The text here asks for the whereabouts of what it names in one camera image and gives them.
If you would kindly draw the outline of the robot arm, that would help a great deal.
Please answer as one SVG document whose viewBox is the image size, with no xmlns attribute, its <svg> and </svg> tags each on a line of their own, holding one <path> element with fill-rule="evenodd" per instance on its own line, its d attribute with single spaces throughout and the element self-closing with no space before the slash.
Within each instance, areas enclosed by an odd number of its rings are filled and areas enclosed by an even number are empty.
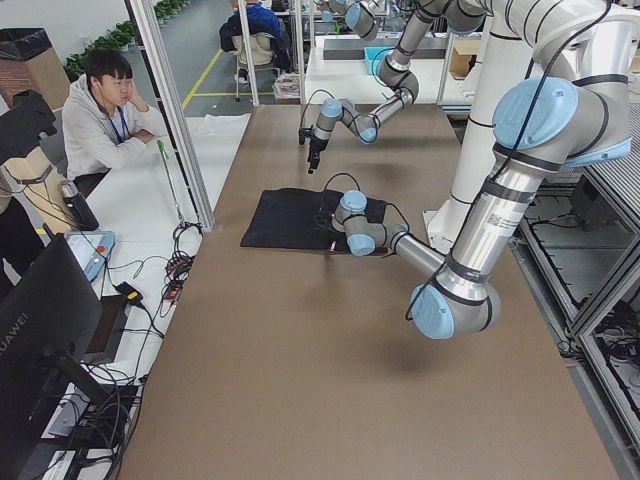
<svg viewBox="0 0 640 480">
<path fill-rule="evenodd" d="M 452 31 L 467 35 L 476 31 L 486 15 L 487 9 L 476 1 L 418 1 L 395 48 L 378 59 L 375 76 L 392 90 L 392 95 L 366 115 L 359 113 L 349 99 L 327 98 L 315 124 L 298 131 L 299 143 L 309 145 L 308 172 L 312 174 L 318 168 L 320 154 L 337 123 L 344 124 L 361 142 L 371 144 L 385 122 L 414 104 L 419 81 L 410 70 L 410 62 L 436 19 L 445 18 Z"/>
<path fill-rule="evenodd" d="M 332 218 L 353 255 L 386 247 L 426 275 L 411 295 L 409 312 L 431 339 L 481 332 L 496 323 L 501 302 L 489 277 L 544 178 L 563 166 L 629 154 L 628 79 L 530 78 L 501 98 L 493 122 L 499 168 L 483 182 L 447 255 L 419 241 L 404 224 L 369 222 L 366 196 L 358 190 L 342 196 Z"/>
</svg>

